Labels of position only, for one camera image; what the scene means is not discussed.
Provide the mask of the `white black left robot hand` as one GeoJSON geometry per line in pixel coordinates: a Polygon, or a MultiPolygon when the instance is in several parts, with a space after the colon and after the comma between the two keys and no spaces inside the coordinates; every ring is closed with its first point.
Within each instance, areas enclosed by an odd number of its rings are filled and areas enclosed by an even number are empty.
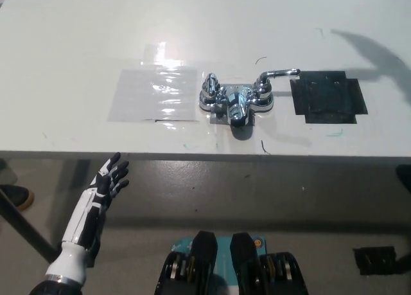
{"type": "Polygon", "coordinates": [[[82,192],[69,219],[62,242],[69,242],[89,250],[100,237],[106,211],[119,192],[128,186],[128,161],[120,162],[115,153],[98,170],[82,192]]]}

